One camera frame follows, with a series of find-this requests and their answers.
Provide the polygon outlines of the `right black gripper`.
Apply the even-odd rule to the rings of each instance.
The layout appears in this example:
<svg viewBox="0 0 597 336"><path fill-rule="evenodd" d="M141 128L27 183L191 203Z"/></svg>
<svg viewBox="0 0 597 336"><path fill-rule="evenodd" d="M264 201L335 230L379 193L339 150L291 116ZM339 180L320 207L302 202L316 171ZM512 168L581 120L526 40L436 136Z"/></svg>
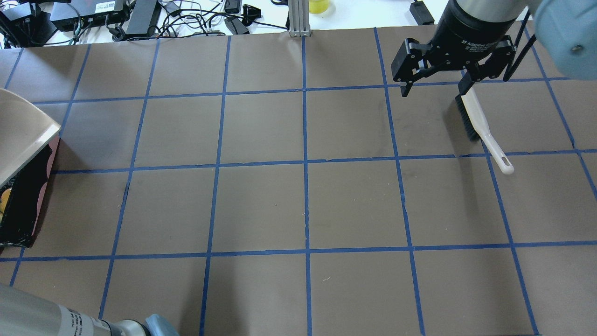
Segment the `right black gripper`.
<svg viewBox="0 0 597 336"><path fill-rule="evenodd" d="M401 96L439 71L466 68L458 84L461 96L475 83L499 77L514 62L516 46L507 32L519 14L518 0L450 0L428 44L404 40L397 51L391 74Z"/></svg>

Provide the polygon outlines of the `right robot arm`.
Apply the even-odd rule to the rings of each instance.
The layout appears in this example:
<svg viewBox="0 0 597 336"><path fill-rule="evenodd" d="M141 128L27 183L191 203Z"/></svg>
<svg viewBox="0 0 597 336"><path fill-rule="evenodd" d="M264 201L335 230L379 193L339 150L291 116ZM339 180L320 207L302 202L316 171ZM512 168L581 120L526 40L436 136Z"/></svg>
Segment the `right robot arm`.
<svg viewBox="0 0 597 336"><path fill-rule="evenodd" d="M412 85L441 71L465 70L458 87L503 76L508 81L539 41L558 71L596 79L594 0L450 0L431 40L407 38L391 64L403 97Z"/></svg>

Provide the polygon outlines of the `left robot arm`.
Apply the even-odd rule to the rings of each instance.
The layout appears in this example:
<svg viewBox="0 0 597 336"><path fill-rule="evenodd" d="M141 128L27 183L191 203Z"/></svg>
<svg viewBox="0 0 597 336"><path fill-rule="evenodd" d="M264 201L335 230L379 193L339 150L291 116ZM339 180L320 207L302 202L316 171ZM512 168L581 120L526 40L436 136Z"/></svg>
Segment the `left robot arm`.
<svg viewBox="0 0 597 336"><path fill-rule="evenodd" d="M61 304L2 284L0 333L3 336L177 336L164 317L150 315L145 322L125 319L108 322Z"/></svg>

